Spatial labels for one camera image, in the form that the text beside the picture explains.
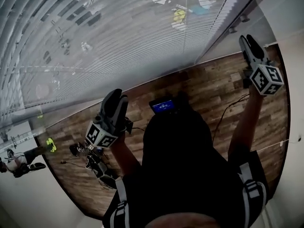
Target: black cable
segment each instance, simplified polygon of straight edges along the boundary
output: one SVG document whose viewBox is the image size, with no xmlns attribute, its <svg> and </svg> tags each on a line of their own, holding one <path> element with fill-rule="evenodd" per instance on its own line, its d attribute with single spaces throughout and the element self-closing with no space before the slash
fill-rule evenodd
<svg viewBox="0 0 304 228">
<path fill-rule="evenodd" d="M 213 139 L 212 139 L 212 145 L 213 145 L 213 142 L 214 142 L 214 139 L 215 139 L 215 135 L 217 134 L 217 131 L 218 131 L 218 129 L 219 129 L 219 125 L 220 125 L 220 123 L 222 122 L 223 117 L 224 117 L 224 114 L 225 114 L 225 112 L 227 111 L 227 109 L 228 109 L 229 107 L 231 107 L 232 105 L 235 105 L 235 104 L 238 103 L 238 102 L 245 101 L 246 99 L 244 99 L 244 100 L 242 100 L 242 99 L 245 98 L 246 96 L 249 96 L 249 94 L 248 94 L 248 95 L 245 95 L 245 96 L 242 96 L 241 98 L 239 98 L 238 101 L 236 101 L 236 102 L 234 102 L 234 103 L 231 103 L 229 106 L 226 107 L 226 109 L 224 110 L 223 115 L 222 115 L 222 117 L 220 118 L 220 121 L 218 122 L 218 125 L 217 125 L 217 127 L 216 127 L 216 129 L 215 129 L 214 136 L 213 136 Z"/>
<path fill-rule="evenodd" d="M 140 128 L 140 127 L 133 127 L 132 129 L 140 129 L 142 131 L 145 131 L 144 129 Z"/>
<path fill-rule="evenodd" d="M 78 166 L 78 167 L 81 167 L 81 168 L 85 168 L 84 166 L 80 166 L 80 165 L 77 165 L 75 163 L 67 162 L 67 161 L 61 161 L 60 164 L 72 164 L 72 165 L 75 165 L 75 166 Z"/>
<path fill-rule="evenodd" d="M 103 152 L 103 155 L 107 160 L 109 160 L 109 158 L 105 155 L 105 152 Z"/>
<path fill-rule="evenodd" d="M 67 158 L 67 159 L 65 159 L 64 161 L 75 160 L 75 157 L 77 157 L 77 156 L 74 156 L 74 155 L 73 155 L 73 157 Z"/>
</svg>

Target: wire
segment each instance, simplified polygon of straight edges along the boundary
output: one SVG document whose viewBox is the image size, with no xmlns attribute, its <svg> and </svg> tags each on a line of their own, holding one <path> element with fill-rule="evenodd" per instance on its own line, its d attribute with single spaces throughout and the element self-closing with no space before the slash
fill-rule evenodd
<svg viewBox="0 0 304 228">
<path fill-rule="evenodd" d="M 140 127 L 133 127 L 132 129 L 140 129 L 142 131 L 145 131 L 144 129 L 140 128 Z"/>
<path fill-rule="evenodd" d="M 62 161 L 62 162 L 66 162 L 66 161 L 68 161 L 68 160 L 75 160 L 76 157 L 77 157 L 77 156 L 74 156 L 74 155 L 73 155 L 73 157 L 69 157 L 69 158 L 65 159 L 64 161 Z"/>
<path fill-rule="evenodd" d="M 299 138 L 297 142 L 288 142 L 288 143 L 298 143 L 298 142 L 301 141 L 301 139 L 302 139 L 302 138 Z M 275 146 L 275 145 L 277 145 L 277 144 L 279 144 L 279 143 L 287 142 L 288 140 L 289 140 L 289 139 L 282 140 L 282 141 L 277 142 L 277 143 L 274 143 L 274 144 L 272 144 L 272 145 L 270 145 L 270 146 L 264 147 L 263 149 L 257 150 L 256 152 L 259 152 L 259 151 L 262 151 L 262 150 L 267 149 L 267 148 L 269 148 L 269 147 Z"/>
<path fill-rule="evenodd" d="M 109 160 L 109 158 L 105 155 L 105 152 L 103 152 L 103 156 L 104 156 L 107 160 Z"/>
<path fill-rule="evenodd" d="M 78 166 L 78 167 L 81 167 L 81 168 L 85 168 L 84 166 L 77 165 L 77 164 L 75 164 L 75 163 L 67 162 L 67 161 L 61 161 L 60 164 L 71 164 L 71 165 L 75 165 L 75 166 Z"/>
<path fill-rule="evenodd" d="M 238 103 L 238 102 L 241 102 L 241 101 L 246 100 L 246 99 L 242 100 L 242 99 L 245 98 L 246 96 L 249 96 L 249 94 L 248 94 L 248 95 L 242 96 L 241 98 L 239 98 L 239 100 L 237 100 L 237 101 L 234 102 L 234 103 L 231 103 L 229 106 L 226 107 L 226 109 L 224 110 L 223 115 L 222 115 L 222 117 L 220 118 L 220 121 L 218 122 L 218 125 L 217 125 L 217 127 L 216 127 L 216 129 L 215 129 L 214 136 L 213 136 L 213 139 L 212 139 L 212 145 L 213 145 L 213 142 L 214 142 L 214 139 L 215 139 L 215 135 L 217 134 L 217 131 L 218 131 L 218 129 L 219 129 L 219 125 L 220 125 L 220 123 L 222 122 L 223 117 L 224 117 L 224 114 L 225 114 L 225 112 L 227 111 L 227 109 L 228 109 L 229 107 L 231 107 L 232 105 L 235 105 L 235 104 Z"/>
</svg>

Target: black shirt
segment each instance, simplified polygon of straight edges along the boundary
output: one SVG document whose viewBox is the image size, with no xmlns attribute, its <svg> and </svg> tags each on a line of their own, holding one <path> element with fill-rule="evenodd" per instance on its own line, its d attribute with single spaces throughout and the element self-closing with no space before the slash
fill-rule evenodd
<svg viewBox="0 0 304 228">
<path fill-rule="evenodd" d="M 244 186 L 238 172 L 246 162 L 253 179 L 268 190 L 257 153 L 238 146 L 226 161 L 212 147 L 207 124 L 193 110 L 155 115 L 146 128 L 143 143 L 141 170 L 123 177 L 131 228 L 180 212 L 211 216 L 221 227 L 243 227 Z M 258 217 L 262 202 L 257 198 L 256 208 L 251 207 L 249 225 Z M 110 216 L 118 203 L 116 192 L 103 218 L 105 228 L 110 227 Z"/>
</svg>

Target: harness strap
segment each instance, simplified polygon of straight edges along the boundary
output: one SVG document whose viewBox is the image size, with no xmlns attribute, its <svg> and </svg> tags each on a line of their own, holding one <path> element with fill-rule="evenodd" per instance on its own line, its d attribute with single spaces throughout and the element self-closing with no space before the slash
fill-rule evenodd
<svg viewBox="0 0 304 228">
<path fill-rule="evenodd" d="M 244 200 L 244 209 L 245 209 L 244 228 L 248 228 L 250 221 L 249 198 L 253 199 L 259 197 L 260 194 L 258 192 L 257 186 L 258 185 L 261 186 L 263 190 L 263 206 L 262 206 L 263 209 L 266 204 L 266 188 L 263 183 L 252 180 L 252 174 L 248 162 L 241 165 L 239 168 L 242 173 L 239 174 L 239 176 L 244 184 L 244 188 L 243 188 L 243 200 Z"/>
<path fill-rule="evenodd" d="M 124 228 L 130 228 L 129 205 L 127 203 L 127 194 L 125 191 L 124 182 L 120 177 L 115 182 L 120 203 L 117 205 L 117 209 L 111 215 L 110 228 L 114 228 L 114 222 L 116 219 L 124 219 Z"/>
</svg>

